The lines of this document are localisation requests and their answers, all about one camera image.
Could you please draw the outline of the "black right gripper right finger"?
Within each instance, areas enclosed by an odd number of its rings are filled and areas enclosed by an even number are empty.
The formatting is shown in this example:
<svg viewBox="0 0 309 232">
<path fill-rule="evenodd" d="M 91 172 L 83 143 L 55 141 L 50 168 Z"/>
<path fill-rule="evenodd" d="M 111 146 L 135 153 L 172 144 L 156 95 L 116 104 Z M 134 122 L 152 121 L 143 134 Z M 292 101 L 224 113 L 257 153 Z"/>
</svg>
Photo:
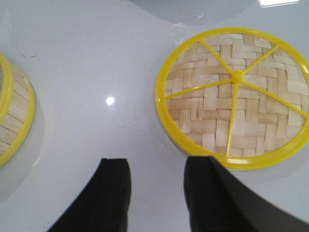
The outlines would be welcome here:
<svg viewBox="0 0 309 232">
<path fill-rule="evenodd" d="M 307 232 L 308 223 L 269 203 L 213 156 L 189 157 L 184 193 L 193 232 Z"/>
</svg>

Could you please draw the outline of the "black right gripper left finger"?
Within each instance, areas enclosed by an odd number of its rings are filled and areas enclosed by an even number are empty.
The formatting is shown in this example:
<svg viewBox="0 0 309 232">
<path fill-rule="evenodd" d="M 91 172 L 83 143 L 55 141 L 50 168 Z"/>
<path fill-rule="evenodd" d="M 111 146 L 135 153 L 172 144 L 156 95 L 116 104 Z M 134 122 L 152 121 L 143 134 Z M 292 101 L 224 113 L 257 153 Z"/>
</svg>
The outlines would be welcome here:
<svg viewBox="0 0 309 232">
<path fill-rule="evenodd" d="M 51 232 L 125 232 L 131 197 L 126 159 L 102 159 L 91 179 Z"/>
</svg>

